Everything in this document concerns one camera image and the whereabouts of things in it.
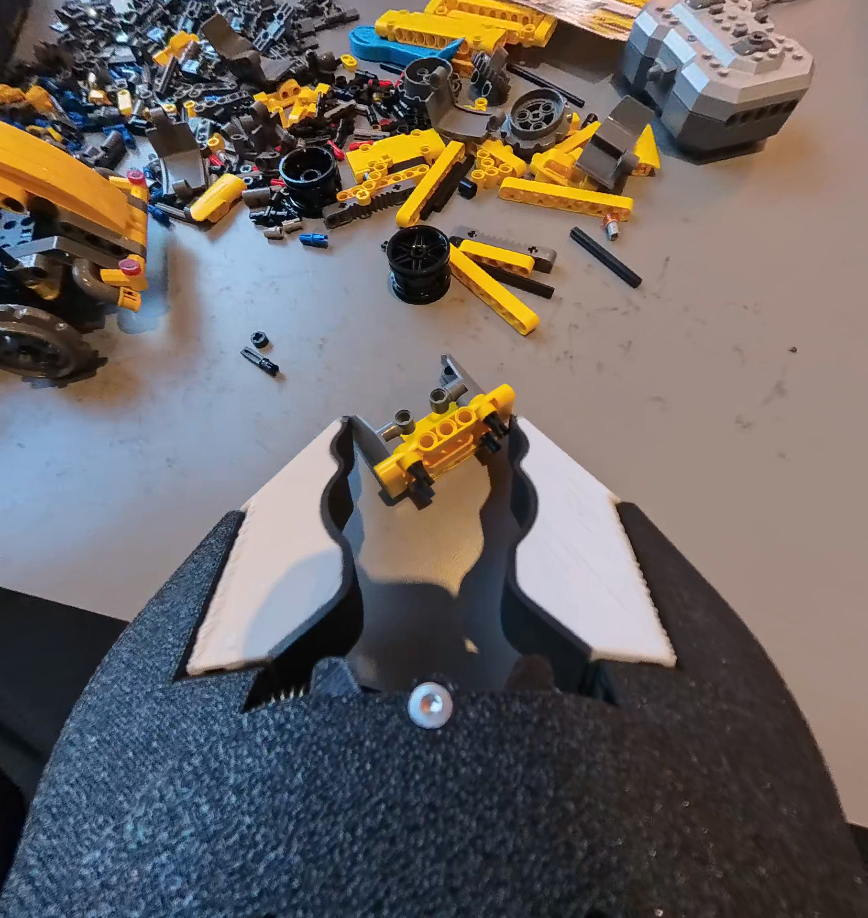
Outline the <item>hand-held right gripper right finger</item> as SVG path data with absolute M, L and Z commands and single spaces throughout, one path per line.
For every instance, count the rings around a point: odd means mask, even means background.
M 528 419 L 511 420 L 507 451 L 518 526 L 501 602 L 510 645 L 553 672 L 605 662 L 675 668 L 617 495 Z

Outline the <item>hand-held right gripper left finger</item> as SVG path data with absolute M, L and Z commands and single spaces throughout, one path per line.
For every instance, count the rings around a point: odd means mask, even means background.
M 187 673 L 267 664 L 310 676 L 344 657 L 363 630 L 363 601 L 344 531 L 354 511 L 349 420 L 333 420 L 245 503 L 198 626 Z

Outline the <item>small yellow grey brick assembly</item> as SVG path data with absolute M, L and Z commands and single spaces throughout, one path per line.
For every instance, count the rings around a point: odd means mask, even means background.
M 509 435 L 514 389 L 500 384 L 485 390 L 449 353 L 440 357 L 439 382 L 428 398 L 430 410 L 420 419 L 408 409 L 380 427 L 348 417 L 356 447 L 389 504 L 407 498 L 420 508 L 430 505 L 442 476 L 474 457 L 487 464 Z

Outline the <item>black liftarm beam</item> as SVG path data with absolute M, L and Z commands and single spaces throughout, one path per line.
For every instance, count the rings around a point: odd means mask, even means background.
M 552 299 L 554 296 L 555 288 L 552 285 L 537 281 L 530 276 L 524 276 L 498 264 L 476 262 L 476 265 L 505 287 L 525 291 L 543 299 Z

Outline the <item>black axle rod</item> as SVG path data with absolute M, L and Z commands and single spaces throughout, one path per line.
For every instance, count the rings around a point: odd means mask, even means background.
M 569 233 L 570 238 L 589 255 L 594 257 L 600 264 L 610 270 L 615 276 L 621 279 L 632 289 L 638 289 L 643 281 L 642 278 L 621 259 L 617 258 L 610 250 L 601 246 L 601 244 L 588 235 L 578 226 L 572 227 Z

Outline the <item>short yellow liftarm beam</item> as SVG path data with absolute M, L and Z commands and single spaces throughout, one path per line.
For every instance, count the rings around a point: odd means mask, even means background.
M 459 252 L 483 268 L 499 269 L 526 279 L 532 276 L 535 269 L 535 258 L 531 254 L 494 246 L 480 240 L 462 240 Z

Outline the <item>black wheel hub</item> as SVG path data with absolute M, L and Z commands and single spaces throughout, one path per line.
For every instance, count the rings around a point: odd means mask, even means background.
M 417 224 L 398 229 L 387 241 L 394 294 L 410 305 L 430 305 L 450 289 L 450 240 L 441 230 Z
M 336 157 L 328 145 L 287 153 L 279 162 L 279 178 L 297 214 L 308 219 L 321 219 L 343 189 Z

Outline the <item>long yellow holed beam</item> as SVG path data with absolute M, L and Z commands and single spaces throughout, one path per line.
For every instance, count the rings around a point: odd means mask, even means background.
M 502 181 L 499 198 L 599 219 L 610 217 L 620 221 L 630 219 L 634 207 L 633 199 L 630 197 L 514 177 Z

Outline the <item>yellow curved panel brick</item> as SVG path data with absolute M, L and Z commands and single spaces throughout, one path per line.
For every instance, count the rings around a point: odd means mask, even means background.
M 234 174 L 220 176 L 187 210 L 187 215 L 196 223 L 216 224 L 220 222 L 242 198 L 247 189 L 245 180 Z

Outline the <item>yellow toy vehicle model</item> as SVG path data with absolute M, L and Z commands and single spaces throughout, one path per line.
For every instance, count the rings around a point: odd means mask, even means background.
M 105 363 L 86 335 L 147 290 L 149 186 L 0 120 L 0 371 L 61 386 Z

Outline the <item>pile of loose building bricks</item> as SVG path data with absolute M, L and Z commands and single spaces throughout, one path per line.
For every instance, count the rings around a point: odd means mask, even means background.
M 121 162 L 120 147 L 79 146 L 89 133 L 121 144 L 153 127 L 155 104 L 192 127 L 210 175 L 252 174 L 281 187 L 279 162 L 295 148 L 328 145 L 355 177 L 439 156 L 389 154 L 395 141 L 433 125 L 401 83 L 366 73 L 350 55 L 317 52 L 316 34 L 359 19 L 342 2 L 63 2 L 58 38 L 35 48 L 34 65 L 11 70 L 27 87 L 0 84 L 0 112 L 18 129 L 62 146 L 86 165 Z M 502 115 L 513 48 L 543 48 L 554 17 L 506 2 L 430 2 L 388 11 L 370 26 L 387 40 L 442 49 L 452 91 L 468 81 L 463 113 Z

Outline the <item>grey motor hub block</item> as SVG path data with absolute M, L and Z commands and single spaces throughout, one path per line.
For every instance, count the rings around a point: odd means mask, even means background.
M 814 58 L 780 32 L 770 6 L 654 1 L 639 11 L 621 80 L 680 151 L 711 157 L 764 142 L 806 96 Z

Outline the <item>blue curved brick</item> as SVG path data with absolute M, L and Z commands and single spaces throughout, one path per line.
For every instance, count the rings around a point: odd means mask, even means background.
M 359 26 L 350 30 L 348 40 L 351 55 L 361 62 L 400 64 L 403 67 L 415 60 L 428 57 L 451 62 L 463 43 L 463 40 L 454 40 L 442 49 L 432 49 L 387 40 L 370 26 Z

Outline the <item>yellow printed leaflet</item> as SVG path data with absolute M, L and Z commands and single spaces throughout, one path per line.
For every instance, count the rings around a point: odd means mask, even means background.
M 516 1 L 608 40 L 627 41 L 646 1 Z

